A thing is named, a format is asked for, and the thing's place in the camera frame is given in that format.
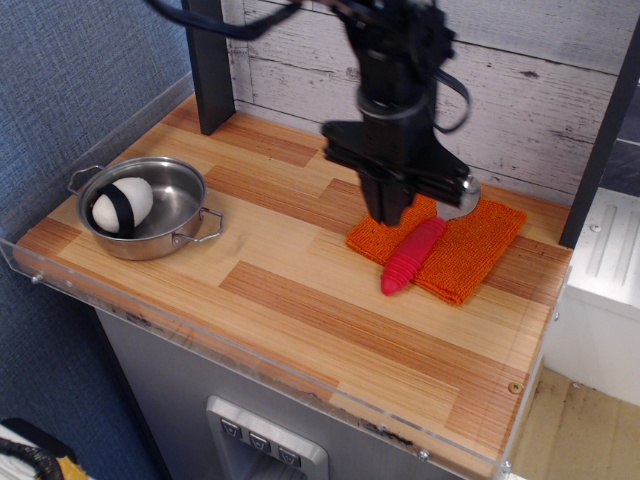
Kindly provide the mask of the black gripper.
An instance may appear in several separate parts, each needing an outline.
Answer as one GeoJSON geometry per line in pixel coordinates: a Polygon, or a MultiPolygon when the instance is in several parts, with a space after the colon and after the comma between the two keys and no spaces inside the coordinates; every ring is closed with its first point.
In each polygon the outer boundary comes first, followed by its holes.
{"type": "Polygon", "coordinates": [[[375,105],[360,121],[332,120],[322,125],[328,160],[359,174],[370,216],[398,225],[420,193],[457,206],[470,169],[436,138],[432,102],[406,110],[375,105]]]}

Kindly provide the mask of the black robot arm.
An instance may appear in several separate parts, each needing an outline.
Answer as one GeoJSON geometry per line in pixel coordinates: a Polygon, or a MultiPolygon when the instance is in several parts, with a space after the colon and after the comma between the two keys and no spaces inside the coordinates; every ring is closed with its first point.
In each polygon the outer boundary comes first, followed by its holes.
{"type": "Polygon", "coordinates": [[[356,171],[369,215],[397,225],[422,194],[460,206],[470,168],[437,139],[464,124],[436,121],[437,88],[471,99],[444,72],[455,34],[434,1],[332,1],[358,60],[359,121],[329,121],[322,133],[328,160],[356,171]]]}

